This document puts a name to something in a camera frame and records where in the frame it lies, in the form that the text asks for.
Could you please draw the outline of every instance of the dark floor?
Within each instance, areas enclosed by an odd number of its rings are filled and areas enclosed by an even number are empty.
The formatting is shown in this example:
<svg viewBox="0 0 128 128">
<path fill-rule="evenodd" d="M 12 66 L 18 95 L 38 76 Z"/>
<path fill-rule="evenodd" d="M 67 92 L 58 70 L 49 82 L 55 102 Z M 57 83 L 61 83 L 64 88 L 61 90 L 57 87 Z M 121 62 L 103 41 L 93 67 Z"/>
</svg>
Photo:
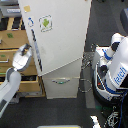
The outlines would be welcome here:
<svg viewBox="0 0 128 128">
<path fill-rule="evenodd" d="M 120 12 L 128 7 L 128 1 L 106 0 L 100 3 L 92 0 L 85 51 L 91 51 L 91 44 L 110 45 L 111 36 L 119 32 L 126 35 L 121 23 Z M 81 77 L 89 72 L 82 72 Z M 96 108 L 87 108 L 86 95 L 78 92 L 77 99 L 21 98 L 19 104 L 9 105 L 0 119 L 0 128 L 36 128 L 40 125 L 79 125 L 92 128 L 91 115 L 97 116 L 101 127 L 105 118 Z"/>
</svg>

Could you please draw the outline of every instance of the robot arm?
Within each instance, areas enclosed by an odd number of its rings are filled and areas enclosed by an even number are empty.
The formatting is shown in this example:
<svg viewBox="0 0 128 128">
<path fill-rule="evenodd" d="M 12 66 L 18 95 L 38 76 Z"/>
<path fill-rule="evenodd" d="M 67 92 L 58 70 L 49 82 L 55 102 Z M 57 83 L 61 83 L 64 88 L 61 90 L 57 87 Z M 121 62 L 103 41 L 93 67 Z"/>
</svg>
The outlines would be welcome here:
<svg viewBox="0 0 128 128">
<path fill-rule="evenodd" d="M 6 71 L 5 81 L 0 85 L 0 118 L 7 105 L 19 89 L 21 75 L 18 71 L 24 71 L 30 63 L 32 49 L 28 44 L 21 46 L 13 58 L 13 67 Z"/>
</svg>

